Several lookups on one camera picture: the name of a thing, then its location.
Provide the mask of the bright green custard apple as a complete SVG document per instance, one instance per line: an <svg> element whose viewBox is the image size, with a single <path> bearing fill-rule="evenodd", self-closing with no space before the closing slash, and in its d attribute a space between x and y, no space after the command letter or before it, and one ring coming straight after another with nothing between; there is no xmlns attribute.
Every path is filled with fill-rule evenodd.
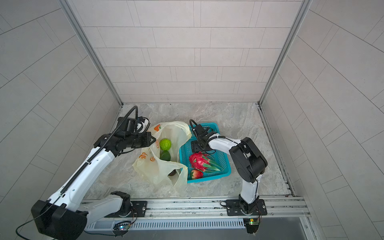
<svg viewBox="0 0 384 240"><path fill-rule="evenodd" d="M162 139L159 142L162 151L169 151L172 147L172 142L169 139Z"/></svg>

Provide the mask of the cream printed plastic bag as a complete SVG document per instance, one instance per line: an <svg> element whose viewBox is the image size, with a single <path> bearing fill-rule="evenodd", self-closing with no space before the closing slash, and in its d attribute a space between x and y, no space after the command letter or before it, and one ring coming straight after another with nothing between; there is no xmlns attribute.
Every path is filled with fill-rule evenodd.
<svg viewBox="0 0 384 240"><path fill-rule="evenodd" d="M179 149L192 137L189 125L184 122L164 122L149 128L149 132L157 140L150 147L141 149L140 156L133 163L136 173L144 180L154 185L173 185L177 191L183 191L187 187L188 167L180 163ZM160 159L160 140L169 139L172 147L169 150L171 161ZM168 176L172 170L177 173Z"/></svg>

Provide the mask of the green lime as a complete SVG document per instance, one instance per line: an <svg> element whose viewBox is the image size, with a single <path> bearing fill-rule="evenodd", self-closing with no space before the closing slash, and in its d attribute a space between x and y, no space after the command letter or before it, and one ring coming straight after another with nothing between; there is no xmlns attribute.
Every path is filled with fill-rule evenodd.
<svg viewBox="0 0 384 240"><path fill-rule="evenodd" d="M162 151L162 153L160 155L160 159L163 161L170 162L171 161L171 155L170 155L169 151Z"/></svg>

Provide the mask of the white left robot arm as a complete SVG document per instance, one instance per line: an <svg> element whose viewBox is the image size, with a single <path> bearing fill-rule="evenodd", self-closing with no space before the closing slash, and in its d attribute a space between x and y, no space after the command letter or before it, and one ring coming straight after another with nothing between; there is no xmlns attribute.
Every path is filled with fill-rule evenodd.
<svg viewBox="0 0 384 240"><path fill-rule="evenodd" d="M38 232L56 240L75 240L86 226L110 214L135 218L138 213L127 193L112 192L90 207L82 208L81 202L104 168L116 157L156 142L149 132L149 126L149 119L138 115L137 106L120 117L116 128L94 143L89 156L65 184L46 201L38 200L33 205L32 221Z"/></svg>

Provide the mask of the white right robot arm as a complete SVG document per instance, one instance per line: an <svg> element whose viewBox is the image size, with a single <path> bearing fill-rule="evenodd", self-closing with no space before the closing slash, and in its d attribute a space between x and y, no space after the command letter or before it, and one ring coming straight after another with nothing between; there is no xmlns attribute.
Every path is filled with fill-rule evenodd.
<svg viewBox="0 0 384 240"><path fill-rule="evenodd" d="M259 183L268 162L253 140L246 137L235 140L203 127L190 119L190 127L196 137L192 143L193 157L190 163L201 173L217 172L219 165L206 152L216 151L231 156L236 170L242 178L242 190L239 195L239 209L245 215L267 214L265 204L259 197Z"/></svg>

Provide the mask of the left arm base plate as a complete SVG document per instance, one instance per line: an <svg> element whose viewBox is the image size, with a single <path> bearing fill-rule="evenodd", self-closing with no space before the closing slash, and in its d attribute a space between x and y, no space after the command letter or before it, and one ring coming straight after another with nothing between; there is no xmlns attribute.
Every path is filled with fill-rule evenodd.
<svg viewBox="0 0 384 240"><path fill-rule="evenodd" d="M121 209L115 213L105 216L105 218L143 218L146 214L147 201L130 201L123 203Z"/></svg>

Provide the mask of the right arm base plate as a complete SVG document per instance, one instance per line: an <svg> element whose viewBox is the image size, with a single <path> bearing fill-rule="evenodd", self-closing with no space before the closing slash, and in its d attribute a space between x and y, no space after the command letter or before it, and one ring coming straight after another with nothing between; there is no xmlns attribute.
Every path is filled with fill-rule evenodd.
<svg viewBox="0 0 384 240"><path fill-rule="evenodd" d="M266 216L268 214L265 201L256 199L248 204L242 198L237 200L225 200L221 206L227 210L228 216Z"/></svg>

